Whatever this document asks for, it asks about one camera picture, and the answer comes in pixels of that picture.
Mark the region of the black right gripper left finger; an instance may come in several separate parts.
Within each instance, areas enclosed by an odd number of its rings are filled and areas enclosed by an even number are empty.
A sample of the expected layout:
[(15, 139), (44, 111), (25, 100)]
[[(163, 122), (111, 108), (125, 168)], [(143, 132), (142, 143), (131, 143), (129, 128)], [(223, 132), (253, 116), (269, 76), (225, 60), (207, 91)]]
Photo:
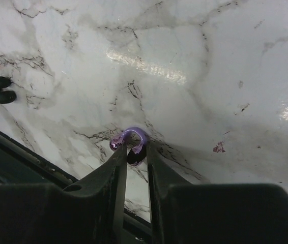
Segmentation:
[(120, 243), (127, 149), (64, 189), (0, 185), (0, 243)]

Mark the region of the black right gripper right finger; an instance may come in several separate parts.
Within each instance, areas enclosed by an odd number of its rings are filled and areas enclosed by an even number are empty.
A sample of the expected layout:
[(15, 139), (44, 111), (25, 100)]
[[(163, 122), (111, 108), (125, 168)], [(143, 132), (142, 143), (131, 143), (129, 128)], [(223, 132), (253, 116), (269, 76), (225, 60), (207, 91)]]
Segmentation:
[(288, 193), (273, 184), (194, 185), (147, 148), (152, 243), (288, 243)]

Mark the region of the purple earbud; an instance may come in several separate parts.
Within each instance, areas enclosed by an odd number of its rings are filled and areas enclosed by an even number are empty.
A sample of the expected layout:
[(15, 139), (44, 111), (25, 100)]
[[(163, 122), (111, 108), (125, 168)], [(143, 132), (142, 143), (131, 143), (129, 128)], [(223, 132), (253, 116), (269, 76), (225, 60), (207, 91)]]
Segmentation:
[(127, 154), (127, 163), (130, 166), (136, 167), (140, 165), (147, 156), (149, 137), (143, 129), (139, 127), (129, 127), (114, 136), (109, 142), (109, 147), (111, 150), (116, 151), (119, 146), (127, 143), (132, 144)]

